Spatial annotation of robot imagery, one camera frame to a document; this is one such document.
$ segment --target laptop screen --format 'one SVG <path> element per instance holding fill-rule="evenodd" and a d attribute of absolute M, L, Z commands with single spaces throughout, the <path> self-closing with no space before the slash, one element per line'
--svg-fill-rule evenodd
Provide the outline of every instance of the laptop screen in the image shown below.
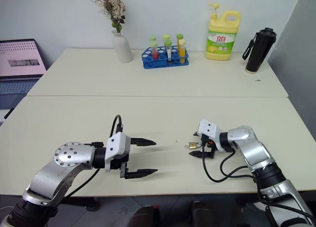
<path fill-rule="evenodd" d="M 34 39 L 0 41 L 0 77 L 43 75 L 45 72 Z"/>

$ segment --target laptop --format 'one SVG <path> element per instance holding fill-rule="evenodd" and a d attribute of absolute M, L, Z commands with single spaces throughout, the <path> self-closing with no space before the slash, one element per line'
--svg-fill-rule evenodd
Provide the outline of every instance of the laptop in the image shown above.
<path fill-rule="evenodd" d="M 45 72 L 34 39 L 0 41 L 0 110 L 15 108 Z"/>

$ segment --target blue test tube rack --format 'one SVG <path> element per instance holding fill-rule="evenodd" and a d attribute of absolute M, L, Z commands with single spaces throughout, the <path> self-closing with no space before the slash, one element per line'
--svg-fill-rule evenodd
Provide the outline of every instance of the blue test tube rack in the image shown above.
<path fill-rule="evenodd" d="M 179 56 L 178 47 L 172 46 L 171 47 L 171 65 L 168 64 L 168 58 L 166 52 L 164 50 L 164 46 L 157 47 L 159 57 L 158 59 L 153 59 L 152 56 L 152 49 L 151 47 L 147 48 L 142 53 L 142 60 L 145 69 L 153 69 L 153 68 L 168 68 L 168 67 L 178 67 L 178 66 L 185 66 L 189 64 L 188 61 L 188 52 L 186 50 L 186 55 L 184 57 L 185 62 L 182 64 L 180 63 L 180 59 L 182 57 Z"/>

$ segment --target water bottle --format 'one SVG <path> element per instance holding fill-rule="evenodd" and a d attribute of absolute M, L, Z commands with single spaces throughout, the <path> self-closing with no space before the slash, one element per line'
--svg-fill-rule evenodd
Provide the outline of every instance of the water bottle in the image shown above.
<path fill-rule="evenodd" d="M 256 33 L 242 55 L 242 58 L 246 60 L 253 47 L 245 69 L 246 72 L 254 74 L 259 70 L 260 65 L 267 56 L 272 44 L 276 41 L 276 38 L 277 34 L 273 32 L 271 28 L 265 28 Z"/>

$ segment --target laptop keyboard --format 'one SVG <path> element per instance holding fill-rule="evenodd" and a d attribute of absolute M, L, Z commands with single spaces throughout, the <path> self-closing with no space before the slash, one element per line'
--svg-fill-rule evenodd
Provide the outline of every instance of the laptop keyboard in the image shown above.
<path fill-rule="evenodd" d="M 28 93 L 36 81 L 1 82 L 0 94 Z"/>

